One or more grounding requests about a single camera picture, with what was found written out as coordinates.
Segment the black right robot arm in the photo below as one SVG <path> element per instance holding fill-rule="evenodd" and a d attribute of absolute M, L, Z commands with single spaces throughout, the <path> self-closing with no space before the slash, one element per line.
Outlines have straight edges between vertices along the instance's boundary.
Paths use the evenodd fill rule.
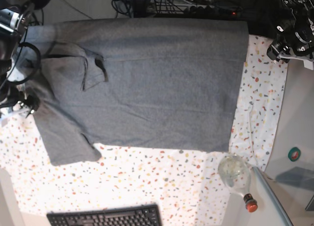
<path fill-rule="evenodd" d="M 37 47 L 27 43 L 26 36 L 35 10 L 43 9 L 50 0 L 0 0 L 0 107 L 12 109 L 16 104 L 27 106 L 33 114 L 39 107 L 38 99 L 25 96 L 18 85 L 30 80 L 39 70 L 41 54 Z M 22 50 L 29 48 L 36 56 L 35 66 L 20 81 L 10 81 Z"/>

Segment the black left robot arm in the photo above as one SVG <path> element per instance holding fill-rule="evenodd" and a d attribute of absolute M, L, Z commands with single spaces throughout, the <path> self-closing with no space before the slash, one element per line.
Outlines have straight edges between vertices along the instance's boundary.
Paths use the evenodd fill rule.
<path fill-rule="evenodd" d="M 314 0 L 269 0 L 267 4 L 276 37 L 267 49 L 274 62 L 301 60 L 314 69 Z"/>

